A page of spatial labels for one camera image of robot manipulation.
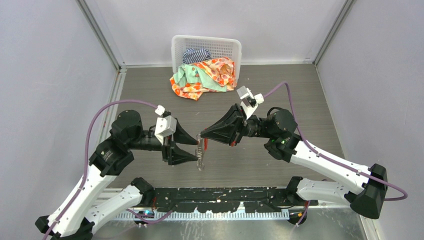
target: white cable clip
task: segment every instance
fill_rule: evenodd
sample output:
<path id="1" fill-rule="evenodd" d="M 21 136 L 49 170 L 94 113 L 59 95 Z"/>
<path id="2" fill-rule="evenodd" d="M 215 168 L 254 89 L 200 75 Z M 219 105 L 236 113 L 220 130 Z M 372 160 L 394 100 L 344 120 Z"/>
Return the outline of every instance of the white cable clip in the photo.
<path id="1" fill-rule="evenodd" d="M 154 111 L 157 115 L 162 116 L 165 112 L 165 108 L 162 105 L 157 105 L 156 110 Z"/>
<path id="2" fill-rule="evenodd" d="M 265 101 L 264 100 L 264 96 L 262 95 L 262 93 L 256 94 L 254 96 L 254 99 L 256 100 L 257 104 L 261 104 L 261 103 L 263 103 Z"/>

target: white bracket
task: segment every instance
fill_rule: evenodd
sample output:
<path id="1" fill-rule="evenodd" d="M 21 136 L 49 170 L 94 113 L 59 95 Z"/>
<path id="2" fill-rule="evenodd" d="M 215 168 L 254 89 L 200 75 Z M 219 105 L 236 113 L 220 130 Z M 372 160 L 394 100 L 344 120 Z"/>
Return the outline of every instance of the white bracket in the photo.
<path id="1" fill-rule="evenodd" d="M 161 144 L 164 144 L 164 138 L 175 133 L 176 129 L 177 120 L 171 115 L 167 117 L 158 117 L 156 120 L 154 135 Z"/>
<path id="2" fill-rule="evenodd" d="M 258 108 L 258 105 L 264 102 L 264 96 L 262 96 L 261 93 L 253 96 L 250 89 L 245 86 L 237 89 L 237 93 L 241 99 L 240 106 L 246 114 L 246 119 L 249 119 Z"/>

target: gray floor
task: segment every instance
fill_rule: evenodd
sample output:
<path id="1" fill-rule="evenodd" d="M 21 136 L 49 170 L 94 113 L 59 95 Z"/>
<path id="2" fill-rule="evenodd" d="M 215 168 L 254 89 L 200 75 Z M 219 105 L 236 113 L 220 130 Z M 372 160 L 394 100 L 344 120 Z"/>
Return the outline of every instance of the gray floor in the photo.
<path id="1" fill-rule="evenodd" d="M 286 220 L 163 221 L 137 228 L 134 222 L 110 221 L 93 239 L 172 240 L 366 240 L 358 214 L 350 208 L 312 208 L 296 228 Z"/>
<path id="2" fill-rule="evenodd" d="M 121 99 L 138 99 L 164 106 L 193 137 L 219 120 L 231 105 L 240 103 L 235 91 L 204 93 L 198 101 L 179 97 L 171 89 L 171 76 L 171 67 L 130 68 Z M 281 81 L 290 84 L 298 123 L 307 139 L 343 157 L 313 65 L 243 65 L 238 86 L 245 85 L 253 94 L 265 94 Z M 290 109 L 285 88 L 268 97 L 255 114 L 266 116 L 271 107 Z M 127 109 L 140 112 L 145 128 L 156 123 L 157 115 L 150 107 L 121 104 L 118 113 Z M 263 138 L 245 137 L 236 147 L 229 147 L 209 141 L 204 157 L 204 171 L 198 171 L 195 162 L 168 166 L 162 161 L 160 152 L 134 151 L 135 160 L 109 187 L 123 188 L 136 177 L 143 177 L 154 187 L 286 186 L 292 176 L 313 180 L 325 178 L 305 167 L 275 160 L 264 149 L 263 144 L 266 142 Z M 195 150 L 192 146 L 180 147 L 190 152 Z"/>

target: orange floral cloth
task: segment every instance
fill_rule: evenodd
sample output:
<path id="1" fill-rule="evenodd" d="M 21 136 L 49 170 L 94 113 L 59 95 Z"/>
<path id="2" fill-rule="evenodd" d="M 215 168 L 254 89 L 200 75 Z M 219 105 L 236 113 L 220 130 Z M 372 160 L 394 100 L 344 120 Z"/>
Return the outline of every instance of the orange floral cloth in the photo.
<path id="1" fill-rule="evenodd" d="M 196 62 L 191 65 L 194 65 L 204 71 L 212 81 L 215 81 L 221 87 L 226 87 L 227 91 L 233 91 L 237 86 L 236 65 L 234 61 L 226 56 L 202 62 Z M 197 101 L 205 92 L 218 92 L 217 90 L 204 87 L 200 81 L 196 83 L 186 83 L 184 86 L 178 85 L 174 79 L 174 76 L 172 76 L 169 81 L 171 82 L 172 90 L 175 92 L 175 94 L 187 99 L 193 99 Z"/>

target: white wall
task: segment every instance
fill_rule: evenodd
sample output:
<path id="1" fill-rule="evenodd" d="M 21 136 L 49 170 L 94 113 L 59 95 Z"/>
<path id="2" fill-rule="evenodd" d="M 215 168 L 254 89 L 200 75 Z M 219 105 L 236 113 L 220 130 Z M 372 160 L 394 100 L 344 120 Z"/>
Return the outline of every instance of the white wall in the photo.
<path id="1" fill-rule="evenodd" d="M 82 175 L 116 71 L 70 0 L 0 1 L 0 56 L 0 239 L 37 240 Z"/>
<path id="2" fill-rule="evenodd" d="M 345 0 L 87 2 L 127 65 L 166 65 L 174 35 L 237 39 L 244 63 L 312 62 Z"/>
<path id="3" fill-rule="evenodd" d="M 345 156 L 385 166 L 409 193 L 383 205 L 388 240 L 424 235 L 423 13 L 422 0 L 356 1 L 318 65 Z"/>

